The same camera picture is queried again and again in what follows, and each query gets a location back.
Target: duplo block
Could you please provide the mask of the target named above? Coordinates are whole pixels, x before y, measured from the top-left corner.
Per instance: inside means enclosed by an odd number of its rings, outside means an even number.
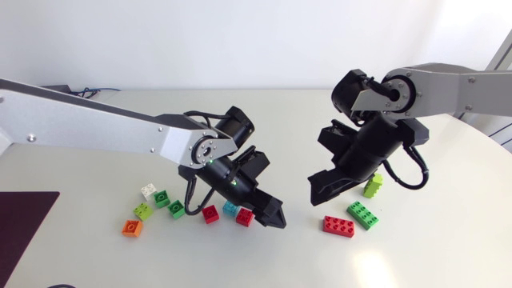
[[[141,203],[141,205],[134,209],[134,213],[141,220],[145,221],[152,215],[153,209],[151,209],[147,204]]]
[[[165,191],[165,190],[160,191],[160,192],[154,194],[153,196],[154,196],[154,202],[158,208],[162,208],[162,207],[170,204],[169,197],[167,197],[167,191]]]
[[[208,206],[207,208],[203,209],[202,216],[205,218],[206,224],[210,224],[219,219],[217,209],[215,209],[215,205]]]
[[[354,217],[354,219],[356,219],[359,224],[365,227],[366,230],[378,222],[378,218],[369,212],[368,209],[364,207],[364,205],[359,201],[354,202],[352,205],[346,208],[346,211],[352,215],[352,217]]]
[[[150,183],[147,186],[141,188],[142,195],[144,195],[146,201],[149,201],[151,199],[151,195],[153,195],[156,191],[157,189],[153,186],[153,183]]]
[[[240,206],[236,206],[235,204],[226,201],[226,204],[224,204],[224,207],[222,208],[222,212],[224,214],[228,214],[232,217],[237,217],[238,212],[240,211]]]
[[[375,173],[375,176],[370,179],[365,186],[365,191],[362,194],[366,198],[372,198],[376,195],[378,189],[382,185],[382,175]]]
[[[250,222],[253,221],[254,214],[245,209],[241,208],[237,215],[237,223],[249,227]]]
[[[139,220],[126,220],[121,233],[127,237],[138,237],[142,231],[142,221]]]
[[[323,230],[332,234],[352,238],[352,236],[354,236],[354,223],[345,219],[325,216],[323,219]]]
[[[185,207],[179,200],[174,201],[167,207],[167,209],[169,209],[169,212],[173,215],[174,219],[180,218],[185,213]]]

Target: lime green lego brick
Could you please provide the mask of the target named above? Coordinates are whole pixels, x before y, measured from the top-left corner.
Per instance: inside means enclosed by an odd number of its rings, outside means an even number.
[[[378,222],[378,218],[368,211],[359,201],[354,202],[346,208],[346,211],[356,219],[366,230]]]
[[[173,215],[174,219],[180,218],[185,213],[185,207],[179,200],[174,201],[167,207],[167,209],[169,209],[169,212]]]
[[[376,195],[381,185],[382,176],[380,174],[375,174],[375,176],[366,183],[365,190],[362,195],[366,198],[372,198]]]
[[[137,208],[134,209],[134,213],[141,220],[145,221],[152,215],[153,209],[151,209],[151,207],[149,207],[147,204],[142,203],[141,205],[137,206]]]
[[[154,202],[158,208],[162,208],[170,204],[169,197],[167,196],[167,191],[160,191],[154,194]]]

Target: teal lego brick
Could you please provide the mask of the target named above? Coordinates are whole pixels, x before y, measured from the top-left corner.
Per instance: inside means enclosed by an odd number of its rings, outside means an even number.
[[[368,211],[359,201],[354,202],[346,208],[346,211],[356,219],[366,230],[378,222],[378,218]]]
[[[154,202],[158,208],[162,208],[170,204],[169,197],[167,196],[167,191],[160,191],[154,194]]]
[[[228,214],[232,217],[237,217],[238,212],[240,211],[240,206],[236,206],[235,204],[226,201],[226,204],[224,204],[224,207],[222,208],[222,212],[224,214]]]
[[[185,213],[185,207],[179,200],[174,201],[167,207],[167,209],[169,209],[169,212],[173,215],[174,219],[180,218]]]
[[[147,204],[142,203],[141,205],[137,206],[137,208],[134,209],[134,213],[141,220],[145,221],[152,215],[153,209],[151,209],[151,207],[149,207]]]
[[[366,183],[365,190],[362,195],[366,198],[372,198],[376,195],[381,185],[382,176],[380,174],[375,174],[375,176]]]

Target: white table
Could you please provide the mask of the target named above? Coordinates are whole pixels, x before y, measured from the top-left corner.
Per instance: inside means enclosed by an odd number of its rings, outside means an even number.
[[[418,148],[431,171],[426,188],[406,190],[380,169],[384,185],[374,198],[364,198],[360,185],[313,207],[306,178],[333,166],[317,143],[320,129],[332,118],[348,122],[329,90],[124,91],[96,99],[152,115],[243,109],[256,131],[242,149],[255,144],[266,153],[271,164],[259,188],[284,201],[287,227],[245,228],[222,214],[216,194],[214,224],[200,214],[174,220],[162,209],[139,238],[126,238],[121,229],[144,200],[142,186],[152,182],[183,200],[176,164],[147,154],[13,146],[0,158],[0,190],[61,196],[7,287],[510,286],[512,156],[448,115],[421,119],[430,128]],[[403,151],[390,162],[402,179],[420,180]],[[196,191],[193,203],[207,187]],[[351,219],[346,208],[356,200],[377,225],[356,224],[353,238],[322,232],[324,215]]]

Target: red lego brick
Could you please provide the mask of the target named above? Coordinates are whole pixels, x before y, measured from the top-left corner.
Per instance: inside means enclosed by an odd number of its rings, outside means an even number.
[[[215,205],[208,206],[207,208],[202,210],[202,216],[204,216],[206,224],[210,224],[218,220],[217,209],[215,209]]]
[[[126,220],[121,233],[127,237],[138,237],[142,230],[142,221]]]
[[[254,214],[245,208],[241,208],[237,215],[237,223],[249,227],[253,221]]]
[[[354,223],[349,220],[325,216],[323,219],[323,230],[332,234],[352,238],[352,236],[354,236]]]

